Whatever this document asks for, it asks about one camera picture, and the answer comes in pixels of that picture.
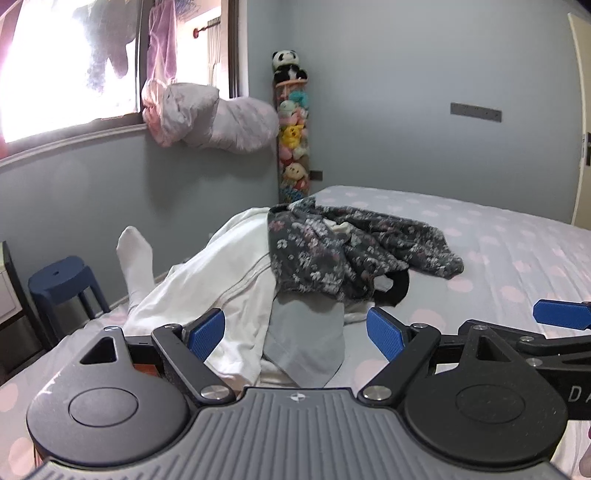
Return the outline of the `dark floral jeans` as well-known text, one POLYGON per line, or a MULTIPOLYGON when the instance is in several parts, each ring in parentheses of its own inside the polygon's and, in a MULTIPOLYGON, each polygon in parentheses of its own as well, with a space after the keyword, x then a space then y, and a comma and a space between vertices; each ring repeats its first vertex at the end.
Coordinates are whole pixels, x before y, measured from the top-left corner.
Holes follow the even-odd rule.
POLYGON ((280 292, 370 300, 374 279, 415 269, 450 280, 464 272, 444 233, 427 223, 315 198, 267 213, 270 263, 280 292))

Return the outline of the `black and grey garment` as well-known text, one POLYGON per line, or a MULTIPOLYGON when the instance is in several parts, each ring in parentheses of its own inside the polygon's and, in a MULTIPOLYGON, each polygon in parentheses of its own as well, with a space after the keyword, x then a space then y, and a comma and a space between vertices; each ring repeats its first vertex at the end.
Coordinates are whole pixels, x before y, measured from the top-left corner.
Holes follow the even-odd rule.
POLYGON ((388 273, 374 279, 374 293, 370 300, 346 304, 344 323, 346 325, 366 320, 367 313, 373 307, 396 307, 407 296, 410 288, 408 270, 388 273))

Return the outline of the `polka dot bed sheet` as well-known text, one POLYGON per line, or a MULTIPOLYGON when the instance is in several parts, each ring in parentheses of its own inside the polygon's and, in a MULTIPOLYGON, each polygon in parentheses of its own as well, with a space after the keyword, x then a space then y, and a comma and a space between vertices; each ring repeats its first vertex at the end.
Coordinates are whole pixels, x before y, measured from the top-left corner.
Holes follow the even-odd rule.
MULTIPOLYGON (((538 323, 540 299, 590 303, 590 235, 457 200, 332 187, 351 206, 440 229, 464 262, 445 280, 415 269, 396 307, 405 325, 455 335, 486 322, 548 339, 586 336, 538 323)), ((116 311, 67 336, 1 389, 5 479, 585 479, 590 418, 495 332, 468 333, 460 361, 434 365, 397 408, 359 390, 388 363, 366 321, 344 326, 345 359, 322 388, 256 384, 197 406, 166 377, 151 333, 127 336, 116 311)))

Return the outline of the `white cream garment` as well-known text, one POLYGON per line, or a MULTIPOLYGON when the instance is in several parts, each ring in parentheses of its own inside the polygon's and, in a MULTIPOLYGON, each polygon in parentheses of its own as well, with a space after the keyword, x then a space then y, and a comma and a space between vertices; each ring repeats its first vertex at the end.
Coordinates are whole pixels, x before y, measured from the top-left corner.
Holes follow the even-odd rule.
POLYGON ((235 391, 256 384, 276 291, 267 212, 250 208, 231 217, 128 314, 124 333, 142 336, 165 324, 186 326, 218 308, 225 331, 206 365, 235 391))

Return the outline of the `white sock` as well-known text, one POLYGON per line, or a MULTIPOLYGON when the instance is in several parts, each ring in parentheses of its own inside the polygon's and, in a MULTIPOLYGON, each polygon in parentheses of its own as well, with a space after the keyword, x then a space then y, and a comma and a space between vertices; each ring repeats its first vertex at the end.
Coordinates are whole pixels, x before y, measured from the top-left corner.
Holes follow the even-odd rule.
POLYGON ((155 288, 151 245, 133 226, 120 234, 116 254, 127 287, 128 314, 155 288))

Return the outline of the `blue plastic stool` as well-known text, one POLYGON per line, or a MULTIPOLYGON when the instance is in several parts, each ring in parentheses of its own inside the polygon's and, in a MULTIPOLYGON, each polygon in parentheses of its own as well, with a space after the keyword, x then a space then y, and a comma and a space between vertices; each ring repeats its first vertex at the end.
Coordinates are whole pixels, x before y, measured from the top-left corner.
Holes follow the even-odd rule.
POLYGON ((77 298, 90 320, 95 314, 85 295, 90 290, 103 313, 111 311, 92 269, 78 256, 68 256, 35 272, 28 288, 39 319, 56 346, 65 333, 60 326, 55 307, 77 298))

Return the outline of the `plush toy tube holder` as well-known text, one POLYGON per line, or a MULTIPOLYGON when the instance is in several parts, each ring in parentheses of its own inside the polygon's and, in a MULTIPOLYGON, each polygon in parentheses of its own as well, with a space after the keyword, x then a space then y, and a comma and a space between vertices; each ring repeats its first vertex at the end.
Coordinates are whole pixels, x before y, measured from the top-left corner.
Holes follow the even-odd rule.
POLYGON ((280 121, 277 135, 280 203, 301 200, 310 193, 307 84, 307 80, 288 80, 276 84, 274 88, 276 113, 280 121))

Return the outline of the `purple hanging garment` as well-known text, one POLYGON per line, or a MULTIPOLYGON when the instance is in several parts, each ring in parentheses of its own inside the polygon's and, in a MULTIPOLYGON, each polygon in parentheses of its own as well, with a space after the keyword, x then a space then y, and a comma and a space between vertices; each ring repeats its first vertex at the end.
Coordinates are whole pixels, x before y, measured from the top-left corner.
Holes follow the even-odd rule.
POLYGON ((146 79, 168 85, 176 76, 176 8, 173 0, 156 1, 149 11, 146 79))

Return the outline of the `panda plush toy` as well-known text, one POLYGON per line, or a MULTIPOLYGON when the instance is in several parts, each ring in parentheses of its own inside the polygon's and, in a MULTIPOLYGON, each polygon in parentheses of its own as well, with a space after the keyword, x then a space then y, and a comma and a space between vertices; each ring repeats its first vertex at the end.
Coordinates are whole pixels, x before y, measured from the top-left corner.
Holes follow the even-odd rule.
POLYGON ((273 82, 280 84, 291 80, 307 80, 308 73, 301 68, 300 57, 294 50, 280 50, 271 57, 273 82))

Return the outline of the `wall socket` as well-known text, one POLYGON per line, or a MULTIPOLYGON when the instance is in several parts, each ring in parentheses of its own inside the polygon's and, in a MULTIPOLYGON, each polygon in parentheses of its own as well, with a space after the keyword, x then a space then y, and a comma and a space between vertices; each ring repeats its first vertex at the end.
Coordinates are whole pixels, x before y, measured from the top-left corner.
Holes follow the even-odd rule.
POLYGON ((324 172, 321 170, 311 170, 310 179, 311 181, 322 181, 324 179, 324 172))

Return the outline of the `grey wall switch panel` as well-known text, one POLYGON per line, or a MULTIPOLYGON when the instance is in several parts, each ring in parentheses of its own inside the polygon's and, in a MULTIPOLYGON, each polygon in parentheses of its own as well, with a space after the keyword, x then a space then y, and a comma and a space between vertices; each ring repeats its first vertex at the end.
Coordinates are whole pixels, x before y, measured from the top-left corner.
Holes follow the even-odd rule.
POLYGON ((497 123, 502 122, 502 111, 492 108, 462 104, 452 102, 450 104, 450 114, 456 116, 464 116, 468 118, 481 119, 486 121, 493 121, 497 123))

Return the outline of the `window frame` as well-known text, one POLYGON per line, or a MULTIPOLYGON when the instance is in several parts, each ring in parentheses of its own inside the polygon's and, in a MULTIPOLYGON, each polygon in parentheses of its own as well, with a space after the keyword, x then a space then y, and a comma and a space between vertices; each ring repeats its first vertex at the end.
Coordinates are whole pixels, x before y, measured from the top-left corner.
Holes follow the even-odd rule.
POLYGON ((1 4, 1 161, 142 123, 153 1, 1 4))

